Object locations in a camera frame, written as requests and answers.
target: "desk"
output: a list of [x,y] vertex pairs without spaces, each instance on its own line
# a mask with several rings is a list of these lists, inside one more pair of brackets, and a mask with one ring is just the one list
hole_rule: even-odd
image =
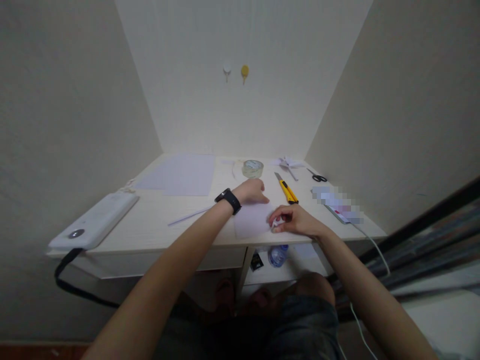
[[[159,156],[136,179],[142,179],[170,156],[170,154]],[[212,205],[215,197],[223,190],[226,188],[233,189],[246,180],[242,176],[240,162],[232,165],[232,161],[245,160],[248,160],[248,158],[216,157],[213,181],[208,196],[163,196],[161,190],[137,189],[136,194],[140,196],[140,199],[132,209],[98,247],[80,255],[72,264],[99,279],[143,275],[153,262],[161,256],[163,251],[200,215],[173,226],[167,226],[167,224],[182,216]],[[331,228],[342,240],[353,242],[365,239],[352,225],[342,224],[325,206],[318,204],[317,200],[313,199],[312,187],[325,186],[326,183],[314,181],[312,174],[306,168],[294,170],[298,177],[298,181],[295,181],[288,171],[283,170],[279,166],[269,165],[273,159],[256,158],[256,160],[264,164],[261,176],[265,184],[264,194],[270,199],[274,208],[279,205],[288,205],[275,177],[274,172],[277,172],[293,189],[300,205]],[[314,172],[316,171],[306,162],[304,164]],[[385,232],[366,216],[363,218],[361,227],[374,239],[386,236]],[[218,234],[211,250],[198,270],[238,269],[236,272],[237,294],[241,292],[244,284],[252,285],[295,280],[298,278],[300,270],[317,271],[323,275],[329,275],[332,270],[319,248],[315,249],[319,258],[305,260],[296,258],[292,250],[290,260],[295,262],[294,265],[298,271],[293,271],[288,264],[284,264],[284,266],[278,269],[273,268],[268,261],[265,261],[266,253],[262,251],[260,255],[263,257],[264,267],[254,273],[250,270],[249,265],[257,247],[311,242],[312,240],[306,236],[291,233],[274,234],[271,232],[266,232],[257,237],[237,239],[235,236],[234,218],[232,216]],[[52,258],[61,258],[65,254],[65,251],[57,250],[50,250],[47,253]]]

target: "plastic bottle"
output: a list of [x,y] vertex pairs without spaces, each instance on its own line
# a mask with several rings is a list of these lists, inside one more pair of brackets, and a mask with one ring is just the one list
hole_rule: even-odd
[[268,254],[268,262],[274,267],[281,267],[287,259],[288,245],[272,246]]

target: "black watch strap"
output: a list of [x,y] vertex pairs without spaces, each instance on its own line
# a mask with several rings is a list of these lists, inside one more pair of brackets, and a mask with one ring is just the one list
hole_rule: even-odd
[[240,209],[242,208],[242,206],[240,205],[240,201],[230,191],[229,188],[227,188],[224,192],[222,192],[220,195],[218,195],[215,199],[215,202],[218,203],[222,199],[225,199],[230,203],[231,207],[233,208],[233,215],[238,213],[240,211]]

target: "yellow utility knife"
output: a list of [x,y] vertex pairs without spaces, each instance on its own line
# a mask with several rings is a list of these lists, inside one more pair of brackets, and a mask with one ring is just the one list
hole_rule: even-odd
[[278,182],[280,183],[281,189],[283,190],[283,193],[286,196],[286,200],[290,205],[292,204],[298,204],[299,200],[295,196],[294,192],[292,191],[291,188],[287,185],[287,183],[282,179],[280,174],[278,172],[275,173],[276,178],[278,179]]

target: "hand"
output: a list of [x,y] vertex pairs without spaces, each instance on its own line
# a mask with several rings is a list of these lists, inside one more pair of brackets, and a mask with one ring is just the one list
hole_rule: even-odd
[[280,205],[268,219],[270,227],[274,220],[280,221],[280,219],[285,222],[276,226],[273,229],[274,233],[289,232],[318,239],[334,234],[328,226],[318,221],[298,204]]
[[233,195],[241,205],[244,203],[268,204],[270,200],[262,191],[265,190],[264,182],[260,179],[248,179],[232,190]]

